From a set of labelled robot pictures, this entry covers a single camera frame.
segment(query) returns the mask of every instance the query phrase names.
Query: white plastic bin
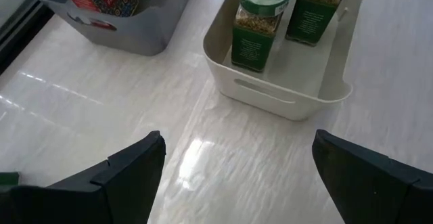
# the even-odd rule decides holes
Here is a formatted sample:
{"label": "white plastic bin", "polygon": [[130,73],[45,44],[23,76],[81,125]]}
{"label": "white plastic bin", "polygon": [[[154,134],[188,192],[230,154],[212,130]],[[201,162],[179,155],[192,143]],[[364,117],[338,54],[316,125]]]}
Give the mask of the white plastic bin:
{"label": "white plastic bin", "polygon": [[346,99],[342,79],[362,0],[342,0],[316,47],[284,39],[296,0],[283,15],[265,71],[231,63],[231,33],[239,0],[225,0],[204,37],[204,53],[220,92],[288,118],[303,120]]}

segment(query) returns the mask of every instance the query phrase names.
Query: white floor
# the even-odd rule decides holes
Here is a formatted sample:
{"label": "white floor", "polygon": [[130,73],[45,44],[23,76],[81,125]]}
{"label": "white floor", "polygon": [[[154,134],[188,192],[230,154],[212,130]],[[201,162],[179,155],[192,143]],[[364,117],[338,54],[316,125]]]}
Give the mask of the white floor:
{"label": "white floor", "polygon": [[221,95],[202,39],[223,0],[190,0],[168,49],[94,45],[53,17],[0,76],[0,171],[46,186],[160,130],[150,223],[342,223],[317,174],[316,129],[433,172],[433,0],[365,0],[345,79],[304,122]]}

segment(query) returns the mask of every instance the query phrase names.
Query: bin handle hole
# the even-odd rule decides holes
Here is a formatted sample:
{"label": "bin handle hole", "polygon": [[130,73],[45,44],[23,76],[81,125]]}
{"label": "bin handle hole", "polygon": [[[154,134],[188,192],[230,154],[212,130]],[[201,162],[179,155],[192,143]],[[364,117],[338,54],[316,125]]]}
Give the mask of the bin handle hole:
{"label": "bin handle hole", "polygon": [[114,27],[111,23],[106,22],[106,21],[102,21],[102,20],[98,20],[96,18],[85,18],[88,20],[88,22],[84,22],[82,18],[80,17],[75,17],[73,18],[69,13],[68,17],[72,20],[74,20],[75,22],[79,23],[79,24],[83,24],[83,25],[88,25],[88,26],[92,26],[92,27],[96,27],[96,28],[103,28],[103,29],[107,29],[107,30],[112,30],[112,31],[116,31],[117,28]]}
{"label": "bin handle hole", "polygon": [[249,91],[253,91],[255,93],[259,93],[261,95],[270,97],[272,99],[276,99],[277,101],[280,101],[280,102],[283,102],[283,103],[286,103],[286,104],[295,104],[296,103],[295,101],[288,101],[288,100],[284,100],[284,99],[279,99],[279,98],[275,97],[274,95],[272,95],[272,94],[275,94],[275,93],[272,92],[271,90],[265,89],[265,88],[260,87],[258,85],[254,85],[254,84],[249,83],[247,81],[243,81],[242,79],[235,79],[235,83],[237,85],[239,85],[240,87],[243,87],[243,88],[245,88],[245,89],[247,89]]}

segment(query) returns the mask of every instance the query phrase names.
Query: glass jar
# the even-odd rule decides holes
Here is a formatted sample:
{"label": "glass jar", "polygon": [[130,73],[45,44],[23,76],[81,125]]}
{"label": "glass jar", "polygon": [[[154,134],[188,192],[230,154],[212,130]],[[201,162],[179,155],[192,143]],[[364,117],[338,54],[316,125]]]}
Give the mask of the glass jar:
{"label": "glass jar", "polygon": [[296,0],[286,38],[316,46],[341,0]]}
{"label": "glass jar", "polygon": [[240,0],[233,24],[233,64],[263,71],[288,1]]}

